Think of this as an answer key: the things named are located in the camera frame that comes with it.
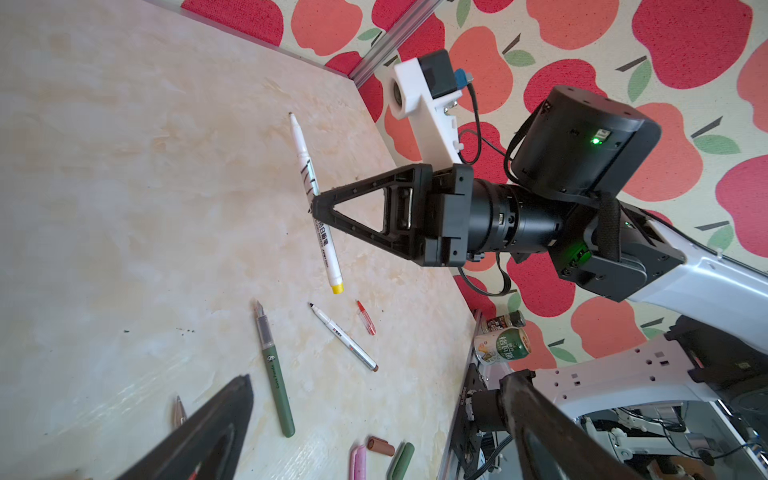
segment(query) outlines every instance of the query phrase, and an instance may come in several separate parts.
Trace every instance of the bottle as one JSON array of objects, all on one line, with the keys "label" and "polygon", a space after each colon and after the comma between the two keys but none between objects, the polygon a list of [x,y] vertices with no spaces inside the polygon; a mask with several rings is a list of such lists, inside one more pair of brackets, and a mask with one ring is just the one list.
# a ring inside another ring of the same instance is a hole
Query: bottle
[{"label": "bottle", "polygon": [[524,359],[530,352],[531,341],[523,329],[510,327],[475,336],[475,356],[485,365]]},{"label": "bottle", "polygon": [[480,331],[482,333],[490,333],[507,328],[522,328],[525,326],[525,318],[523,318],[523,314],[520,313],[520,310],[496,316],[492,319],[486,319],[483,315],[480,315],[479,322]]}]

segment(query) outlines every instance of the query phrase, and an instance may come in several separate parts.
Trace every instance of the white marker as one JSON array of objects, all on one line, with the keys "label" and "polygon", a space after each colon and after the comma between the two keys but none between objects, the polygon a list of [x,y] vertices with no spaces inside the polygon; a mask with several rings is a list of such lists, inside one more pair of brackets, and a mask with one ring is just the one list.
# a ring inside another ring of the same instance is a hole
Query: white marker
[{"label": "white marker", "polygon": [[[310,153],[306,149],[304,134],[301,132],[299,122],[296,121],[296,115],[289,112],[288,117],[290,117],[291,133],[293,133],[293,142],[296,144],[296,155],[299,157],[300,173],[304,179],[304,191],[306,191],[306,199],[310,201],[311,213],[312,199],[320,193],[320,188],[317,186],[315,178],[315,167],[312,166],[312,158],[310,158]],[[336,248],[333,246],[331,230],[323,222],[314,218],[312,220],[315,222],[315,231],[317,232],[317,241],[320,243],[320,251],[323,252],[323,262],[326,264],[328,283],[331,284],[334,293],[341,293],[344,291],[344,279],[341,277],[339,259],[336,258]]]},{"label": "white marker", "polygon": [[360,348],[360,345],[355,343],[355,340],[349,338],[349,335],[347,335],[340,326],[336,325],[336,322],[331,320],[325,313],[323,313],[321,309],[317,308],[313,303],[310,303],[310,307],[312,308],[312,311],[315,313],[315,315],[317,315],[317,318],[321,319],[323,323],[325,323],[325,325],[328,327],[328,330],[336,334],[339,340],[341,340],[341,343],[346,345],[346,348],[352,350],[352,353],[357,355],[357,358],[362,360],[362,362],[365,363],[368,368],[374,372],[379,371],[379,366],[376,365],[376,362],[374,362],[373,359]]}]

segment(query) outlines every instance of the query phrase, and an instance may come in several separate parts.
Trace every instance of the pink marker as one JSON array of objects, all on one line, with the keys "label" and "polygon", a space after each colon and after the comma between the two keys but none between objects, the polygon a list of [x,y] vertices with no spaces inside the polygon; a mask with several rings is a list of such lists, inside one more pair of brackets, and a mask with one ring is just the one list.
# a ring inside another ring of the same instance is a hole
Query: pink marker
[{"label": "pink marker", "polygon": [[349,460],[349,480],[366,480],[366,446],[352,450]]}]

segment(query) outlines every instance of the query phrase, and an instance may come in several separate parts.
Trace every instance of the black cable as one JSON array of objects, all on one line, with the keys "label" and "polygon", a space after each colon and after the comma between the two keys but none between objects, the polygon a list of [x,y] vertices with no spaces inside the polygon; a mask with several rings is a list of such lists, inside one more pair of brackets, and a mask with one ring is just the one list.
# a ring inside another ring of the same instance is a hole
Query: black cable
[{"label": "black cable", "polygon": [[502,273],[502,279],[504,280],[504,286],[502,287],[502,291],[499,293],[489,293],[484,290],[480,290],[478,287],[472,284],[472,282],[469,281],[469,278],[464,274],[464,269],[461,267],[458,267],[458,274],[462,276],[464,281],[469,285],[469,288],[473,289],[476,293],[479,293],[480,295],[485,296],[504,296],[507,293],[513,293],[517,292],[517,290],[512,289],[512,279],[509,278],[509,275],[502,269],[502,257],[499,252],[496,252],[496,266],[498,267],[498,271]]},{"label": "black cable", "polygon": [[[680,450],[680,449],[677,447],[677,445],[675,445],[675,444],[674,444],[674,442],[672,441],[672,438],[670,438],[670,436],[667,434],[667,429],[666,429],[666,428],[664,428],[664,425],[662,425],[662,426],[661,426],[661,429],[662,429],[662,430],[664,430],[664,437],[666,437],[666,438],[667,438],[667,441],[670,443],[670,445],[672,445],[672,448],[673,448],[673,449],[677,450],[678,452],[680,452],[681,454],[685,455],[685,456],[686,456],[686,457],[688,457],[688,458],[695,458],[696,460],[702,460],[702,461],[703,461],[703,458],[701,458],[701,457],[697,457],[697,456],[695,456],[695,455],[689,455],[689,454],[687,454],[686,452],[683,452],[682,450]],[[714,457],[712,457],[712,459],[713,459],[713,460],[717,460],[717,459],[719,459],[719,458],[725,458],[725,457],[727,457],[728,455],[733,455],[734,453],[736,453],[736,452],[738,452],[739,450],[743,449],[744,447],[748,447],[748,446],[750,446],[750,444],[748,444],[748,443],[744,443],[744,444],[742,444],[742,445],[739,445],[739,446],[737,446],[736,448],[734,448],[733,450],[731,450],[731,451],[729,451],[729,452],[725,452],[725,453],[723,453],[722,455],[715,455]]]},{"label": "black cable", "polygon": [[[469,134],[473,134],[473,135],[477,135],[477,134],[478,134],[478,133],[477,133],[476,131],[474,131],[474,130],[469,130],[469,129],[468,129],[468,130],[462,130],[462,132],[461,132],[460,134],[458,134],[458,140],[459,140],[459,141],[461,141],[461,139],[462,139],[462,135],[463,135],[463,134],[467,134],[467,133],[469,133]],[[501,148],[497,148],[497,147],[496,147],[494,144],[492,144],[492,143],[491,143],[491,141],[490,141],[488,138],[485,138],[485,137],[483,137],[482,135],[480,135],[480,138],[481,138],[481,139],[482,139],[482,140],[483,140],[483,141],[484,141],[484,142],[485,142],[485,143],[486,143],[486,144],[487,144],[487,145],[488,145],[490,148],[492,148],[492,149],[496,150],[496,151],[498,152],[498,154],[499,154],[499,155],[501,155],[501,156],[504,156],[504,151],[503,151]]]},{"label": "black cable", "polygon": [[463,164],[474,165],[478,160],[480,160],[480,150],[482,149],[482,137],[480,135],[480,110],[478,110],[478,97],[475,94],[475,87],[472,86],[471,82],[467,84],[467,91],[469,92],[469,97],[472,99],[472,110],[475,111],[475,128],[478,129],[478,152],[475,154],[475,159],[471,162],[468,162],[464,159],[462,152],[458,153],[458,158],[462,161]]},{"label": "black cable", "polygon": [[538,112],[541,110],[541,106],[544,104],[542,101],[535,110],[528,116],[528,118],[525,119],[523,122],[523,125],[520,126],[520,129],[515,132],[515,136],[512,137],[512,139],[509,141],[509,146],[507,147],[507,152],[504,154],[504,173],[507,175],[507,178],[511,180],[513,183],[516,183],[518,181],[517,178],[515,178],[515,175],[512,174],[511,170],[509,170],[509,164],[512,159],[512,152],[515,151],[515,148],[518,146],[518,144],[523,140],[523,137],[528,133],[528,130],[531,129],[531,125],[533,125],[533,120],[536,119],[536,115],[538,115]]},{"label": "black cable", "polygon": [[477,480],[484,474],[489,468],[491,468],[491,465],[493,464],[493,461],[496,460],[496,457],[498,457],[498,454],[502,452],[505,446],[509,445],[509,442],[511,442],[513,439],[513,435],[508,436],[506,439],[503,439],[499,442],[498,446],[496,447],[496,450],[493,451],[492,454],[488,456],[488,458],[485,460],[485,463],[482,464],[482,467],[475,470],[475,473],[470,475],[469,477],[464,477],[464,480]]},{"label": "black cable", "polygon": [[[467,165],[474,165],[480,159],[480,150],[482,149],[482,142],[483,142],[483,140],[485,140],[485,143],[487,143],[488,145],[491,145],[491,148],[496,150],[498,153],[502,154],[502,151],[500,151],[498,148],[494,147],[494,145],[491,144],[491,142],[489,142],[488,140],[484,139],[483,136],[480,134],[480,112],[479,112],[479,109],[478,109],[478,98],[477,98],[477,95],[475,94],[475,87],[472,86],[471,82],[467,84],[467,90],[469,91],[469,96],[472,98],[472,110],[475,111],[475,127],[478,130],[476,132],[472,131],[472,130],[464,130],[459,135],[459,137],[461,137],[464,133],[466,133],[468,131],[470,131],[473,134],[475,134],[477,136],[477,138],[478,138],[478,151],[477,151],[477,154],[475,155],[475,159],[473,161],[471,161],[471,162],[468,162],[468,161],[466,161],[464,159],[464,157],[462,156],[462,152],[458,153],[458,158],[461,159],[461,161],[463,163],[467,164]],[[467,283],[467,286],[469,286],[470,289],[474,290],[476,293],[479,293],[480,295],[485,295],[485,296],[504,296],[504,295],[507,295],[508,293],[517,292],[517,290],[513,290],[512,289],[512,280],[511,280],[511,278],[509,278],[509,275],[504,271],[504,269],[502,269],[501,261],[502,261],[502,259],[501,259],[501,256],[499,255],[499,252],[496,252],[496,266],[498,267],[498,271],[501,272],[502,279],[504,280],[504,286],[502,287],[502,291],[499,292],[499,293],[490,293],[490,292],[486,292],[484,290],[480,290],[472,282],[469,281],[469,278],[467,278],[466,274],[464,273],[464,269],[461,268],[461,267],[458,268],[458,274],[462,276],[462,279],[464,279],[464,281]]]},{"label": "black cable", "polygon": [[[670,423],[665,423],[661,419],[649,419],[645,415],[637,415],[637,414],[635,414],[635,413],[631,412],[630,410],[625,409],[623,407],[619,407],[619,410],[621,410],[622,412],[626,413],[627,415],[633,416],[633,417],[635,417],[637,419],[641,419],[641,420],[645,420],[646,422],[652,422],[652,423],[657,423],[657,424],[661,425],[661,430],[664,432],[664,438],[666,438],[667,441],[670,443],[670,445],[672,445],[673,449],[677,450],[678,452],[680,452],[681,454],[685,455],[686,457],[695,458],[696,460],[702,460],[703,461],[703,458],[701,458],[701,457],[697,457],[695,455],[690,455],[690,454],[680,450],[677,447],[677,445],[674,444],[674,442],[672,441],[672,438],[669,436],[669,431],[670,430],[667,430],[669,427],[671,427],[671,426],[684,427],[685,426],[684,424],[678,423],[677,425],[674,425],[674,424],[670,424]],[[749,446],[749,444],[747,444],[747,443],[745,443],[743,445],[739,445],[739,446],[737,446],[736,448],[734,448],[733,450],[731,450],[729,452],[723,453],[722,455],[716,455],[716,456],[712,457],[712,459],[717,460],[718,458],[727,457],[728,455],[732,455],[732,454],[738,452],[739,450],[743,449],[744,447],[748,447],[748,446]]]}]

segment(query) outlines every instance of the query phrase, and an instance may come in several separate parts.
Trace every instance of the black cylindrical joint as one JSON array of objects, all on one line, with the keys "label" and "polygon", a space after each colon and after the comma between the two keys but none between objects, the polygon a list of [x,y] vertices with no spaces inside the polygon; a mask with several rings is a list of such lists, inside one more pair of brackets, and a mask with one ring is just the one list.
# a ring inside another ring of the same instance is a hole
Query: black cylindrical joint
[{"label": "black cylindrical joint", "polygon": [[482,252],[480,248],[488,239],[491,231],[491,198],[488,195],[488,182],[475,179],[472,182],[472,202],[469,204],[469,232],[467,236],[467,251]]},{"label": "black cylindrical joint", "polygon": [[483,432],[507,430],[499,390],[482,390],[472,395],[472,413],[475,425]]},{"label": "black cylindrical joint", "polygon": [[539,253],[558,237],[563,227],[562,209],[559,202],[534,195],[515,185],[517,222],[511,241],[505,251],[513,253]]},{"label": "black cylindrical joint", "polygon": [[518,185],[477,180],[472,185],[467,251],[538,253],[557,238],[564,204]]}]

